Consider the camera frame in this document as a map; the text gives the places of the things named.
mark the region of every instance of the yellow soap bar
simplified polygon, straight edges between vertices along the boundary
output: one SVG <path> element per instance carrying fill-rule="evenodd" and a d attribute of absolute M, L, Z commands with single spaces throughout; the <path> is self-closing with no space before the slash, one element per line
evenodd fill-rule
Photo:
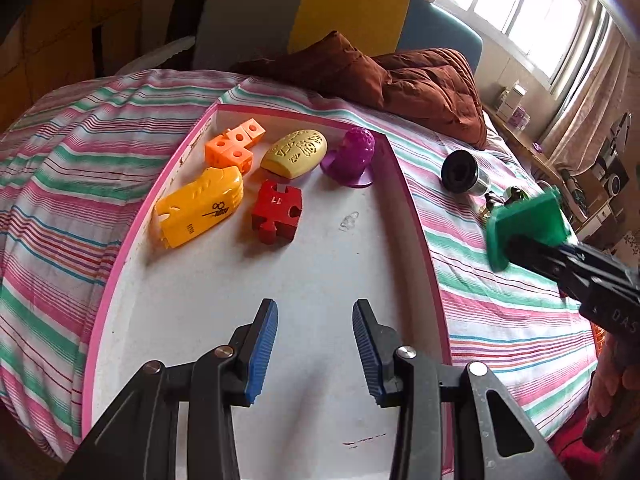
<path fill-rule="evenodd" d="M 264 154 L 260 166 L 285 178 L 315 168 L 326 155 L 326 139 L 315 130 L 298 130 L 282 137 Z"/>
<path fill-rule="evenodd" d="M 161 219 L 162 240 L 167 247 L 178 247 L 238 209 L 244 195 L 242 175 L 237 167 L 207 168 L 193 182 L 156 202 Z"/>

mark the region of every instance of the brown blanket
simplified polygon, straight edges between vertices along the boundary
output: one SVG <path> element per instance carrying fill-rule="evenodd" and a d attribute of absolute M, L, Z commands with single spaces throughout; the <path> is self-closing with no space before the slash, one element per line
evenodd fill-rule
<path fill-rule="evenodd" d="M 374 58 L 335 30 L 305 50 L 237 64 L 234 72 L 267 77 L 383 110 L 484 149 L 486 126 L 465 57 L 428 48 Z"/>

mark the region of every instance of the window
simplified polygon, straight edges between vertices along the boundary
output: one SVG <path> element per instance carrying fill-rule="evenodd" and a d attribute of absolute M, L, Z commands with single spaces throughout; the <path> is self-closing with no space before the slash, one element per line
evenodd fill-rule
<path fill-rule="evenodd" d="M 549 86 L 574 40 L 586 0 L 438 0 L 439 6 L 524 58 Z"/>

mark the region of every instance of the purple suction cup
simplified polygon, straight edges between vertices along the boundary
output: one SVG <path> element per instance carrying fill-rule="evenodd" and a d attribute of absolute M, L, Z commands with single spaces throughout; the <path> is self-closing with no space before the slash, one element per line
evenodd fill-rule
<path fill-rule="evenodd" d="M 373 183 L 370 165 L 375 145 L 376 141 L 369 130 L 355 126 L 347 130 L 337 150 L 327 152 L 320 167 L 342 186 L 370 186 Z"/>

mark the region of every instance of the red puzzle block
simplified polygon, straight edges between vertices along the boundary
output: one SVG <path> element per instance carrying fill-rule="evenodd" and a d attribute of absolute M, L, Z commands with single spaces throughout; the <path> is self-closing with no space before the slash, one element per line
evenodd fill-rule
<path fill-rule="evenodd" d="M 265 180 L 251 212 L 251 226 L 263 244 L 273 244 L 276 236 L 292 241 L 301 214 L 302 190 Z"/>

